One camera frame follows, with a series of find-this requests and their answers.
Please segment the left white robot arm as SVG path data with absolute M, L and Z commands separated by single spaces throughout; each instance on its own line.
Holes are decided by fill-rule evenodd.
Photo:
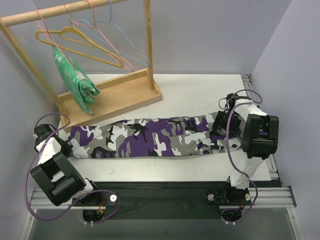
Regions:
M 35 127 L 34 149 L 39 153 L 39 161 L 30 170 L 30 175 L 55 206 L 82 196 L 89 205 L 97 205 L 102 193 L 93 181 L 83 178 L 69 161 L 73 156 L 71 143 L 57 133 L 50 136 L 53 132 L 51 124 Z

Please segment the purple camouflage trousers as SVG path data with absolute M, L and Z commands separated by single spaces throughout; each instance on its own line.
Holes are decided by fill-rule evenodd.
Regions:
M 178 157 L 225 153 L 226 134 L 213 132 L 217 113 L 170 118 L 125 119 L 73 126 L 73 155 L 84 159 Z

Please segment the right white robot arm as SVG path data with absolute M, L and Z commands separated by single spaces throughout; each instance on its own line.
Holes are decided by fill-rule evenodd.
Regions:
M 238 165 L 231 163 L 234 171 L 228 178 L 230 186 L 221 192 L 225 203 L 237 201 L 237 189 L 247 189 L 259 165 L 277 151 L 279 124 L 278 116 L 263 112 L 250 97 L 235 93 L 226 97 L 224 110 L 217 113 L 211 133 L 238 138 L 244 154 Z

